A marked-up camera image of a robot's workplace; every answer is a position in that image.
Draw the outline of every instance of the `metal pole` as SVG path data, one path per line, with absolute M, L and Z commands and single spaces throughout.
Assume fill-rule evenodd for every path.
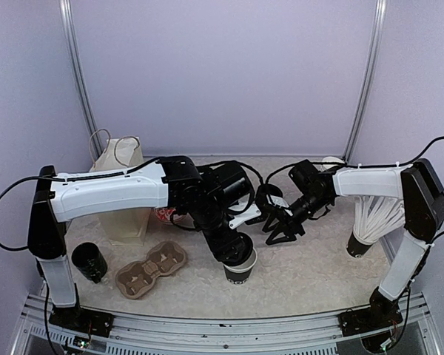
M 380 51 L 380 41 L 383 32 L 383 21 L 385 19 L 386 0 L 377 0 L 377 9 L 375 11 L 373 30 L 371 32 L 369 56 L 367 59 L 367 68 L 365 76 L 363 77 L 362 90 L 360 91 L 359 101 L 357 103 L 357 110 L 355 112 L 354 124 L 352 126 L 349 140 L 347 142 L 346 151 L 343 159 L 349 162 L 354 152 L 355 144 L 357 143 L 360 128 L 362 126 L 363 117 L 367 107 L 371 83 L 373 82 L 375 65 L 377 63 L 378 53 Z
M 84 83 L 84 76 L 82 75 L 81 62 L 79 61 L 79 52 L 77 46 L 77 40 L 75 38 L 75 30 L 73 23 L 73 13 L 71 11 L 70 0 L 59 0 L 61 5 L 61 17 L 64 25 L 64 33 L 66 34 L 67 45 L 69 47 L 69 53 L 71 62 L 73 64 L 74 79 L 78 89 L 79 98 L 82 105 L 82 111 L 84 112 L 84 120 L 86 122 L 89 135 L 97 131 L 97 125 L 95 124 L 94 116 L 90 108 L 89 96 Z M 103 152 L 101 139 L 98 135 L 92 137 L 92 146 L 96 156 L 100 156 Z

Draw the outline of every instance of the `black paper cup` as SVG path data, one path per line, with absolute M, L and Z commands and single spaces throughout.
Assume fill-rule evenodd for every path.
M 359 242 L 352 232 L 347 242 L 347 252 L 353 257 L 362 257 L 372 245 L 373 244 L 363 244 Z
M 225 271 L 225 276 L 230 283 L 234 285 L 241 285 L 245 283 L 250 274 L 252 273 L 253 266 L 255 266 L 258 259 L 257 251 L 252 249 L 252 253 L 245 263 L 238 266 L 227 266 L 223 264 L 223 269 Z
M 86 279 L 99 283 L 107 272 L 107 262 L 94 243 L 79 244 L 71 257 L 74 266 Z

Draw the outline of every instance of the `lavender backdrop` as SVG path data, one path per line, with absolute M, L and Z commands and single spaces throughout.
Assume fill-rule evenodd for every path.
M 147 155 L 342 155 L 376 1 L 74 1 L 97 124 Z
M 388 1 L 354 162 L 405 161 L 438 135 L 444 135 L 444 1 Z M 426 157 L 444 184 L 444 143 Z M 444 237 L 436 245 L 415 288 L 424 291 L 444 343 Z
M 88 169 L 87 133 L 56 0 L 0 0 L 0 191 L 47 164 Z M 0 204 L 0 239 L 27 242 L 33 183 Z M 0 249 L 0 354 L 28 291 L 39 284 L 27 251 Z

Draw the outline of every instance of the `paper bag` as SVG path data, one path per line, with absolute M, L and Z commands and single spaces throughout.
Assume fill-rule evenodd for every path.
M 135 136 L 122 138 L 112 138 L 106 129 L 99 132 L 108 134 L 107 147 L 90 169 L 91 172 L 104 172 L 125 167 L 137 166 L 143 163 L 143 153 L 141 151 L 140 140 Z M 92 157 L 92 150 L 89 141 L 89 150 Z M 98 219 L 103 230 L 114 246 L 142 246 L 143 238 L 147 231 L 148 218 L 151 209 L 126 209 L 122 211 L 112 211 L 99 213 Z

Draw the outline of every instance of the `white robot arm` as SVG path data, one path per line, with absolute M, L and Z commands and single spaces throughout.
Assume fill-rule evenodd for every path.
M 196 167 L 188 157 L 156 158 L 131 169 L 83 174 L 56 174 L 41 169 L 30 216 L 28 248 L 36 257 L 50 288 L 50 322 L 108 337 L 112 315 L 79 306 L 67 258 L 66 222 L 87 214 L 138 207 L 175 207 L 190 214 L 203 232 L 215 259 L 228 266 L 244 263 L 252 253 L 250 237 L 237 231 L 260 215 L 255 191 L 242 166 Z M 242 197 L 248 201 L 236 204 Z
M 289 177 L 303 193 L 289 207 L 273 203 L 258 190 L 257 202 L 267 221 L 264 231 L 272 234 L 267 244 L 296 240 L 303 235 L 302 223 L 339 196 L 384 196 L 403 201 L 403 241 L 387 275 L 370 298 L 370 308 L 340 315 L 345 336 L 400 323 L 397 301 L 426 262 L 432 240 L 444 221 L 444 188 L 432 165 L 419 159 L 408 166 L 391 168 L 334 167 L 319 172 L 308 160 L 296 164 Z

